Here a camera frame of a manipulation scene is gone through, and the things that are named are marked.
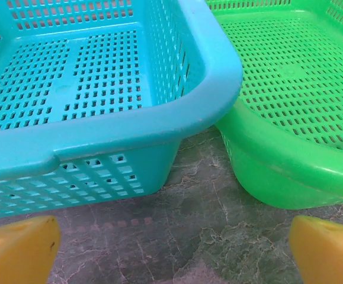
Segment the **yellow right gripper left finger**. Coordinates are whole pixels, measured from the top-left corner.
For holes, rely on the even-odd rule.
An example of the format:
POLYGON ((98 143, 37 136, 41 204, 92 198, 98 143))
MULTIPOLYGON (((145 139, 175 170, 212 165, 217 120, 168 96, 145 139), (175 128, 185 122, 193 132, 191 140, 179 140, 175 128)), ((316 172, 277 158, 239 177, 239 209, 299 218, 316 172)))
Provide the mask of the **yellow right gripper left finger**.
POLYGON ((0 284, 46 284, 60 242, 51 215, 0 226, 0 284))

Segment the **cyan blue plastic basket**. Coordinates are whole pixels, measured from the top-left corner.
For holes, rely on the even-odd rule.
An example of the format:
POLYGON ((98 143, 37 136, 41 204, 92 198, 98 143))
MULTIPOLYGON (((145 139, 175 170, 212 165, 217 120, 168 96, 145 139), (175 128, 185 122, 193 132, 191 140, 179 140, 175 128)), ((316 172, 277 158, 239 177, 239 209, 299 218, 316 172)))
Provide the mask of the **cyan blue plastic basket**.
POLYGON ((0 218, 158 191, 241 84, 205 0, 0 0, 0 218))

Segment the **bright green plastic basket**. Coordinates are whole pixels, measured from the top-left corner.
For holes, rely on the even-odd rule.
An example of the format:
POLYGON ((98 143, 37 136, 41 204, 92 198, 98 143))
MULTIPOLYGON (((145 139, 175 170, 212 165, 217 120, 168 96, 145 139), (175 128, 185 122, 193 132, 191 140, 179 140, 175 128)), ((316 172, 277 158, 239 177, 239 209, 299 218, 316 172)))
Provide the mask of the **bright green plastic basket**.
POLYGON ((343 0, 206 0, 243 66, 217 123, 239 183, 284 209, 343 204, 343 0))

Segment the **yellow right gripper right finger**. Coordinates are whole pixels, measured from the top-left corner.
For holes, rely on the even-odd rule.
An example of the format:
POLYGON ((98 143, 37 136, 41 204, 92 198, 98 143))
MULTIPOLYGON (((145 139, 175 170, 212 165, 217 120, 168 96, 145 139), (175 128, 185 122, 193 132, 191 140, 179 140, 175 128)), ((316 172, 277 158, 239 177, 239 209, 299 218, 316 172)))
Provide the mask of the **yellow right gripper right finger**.
POLYGON ((289 243, 304 284, 343 284, 343 224, 298 215, 289 243))

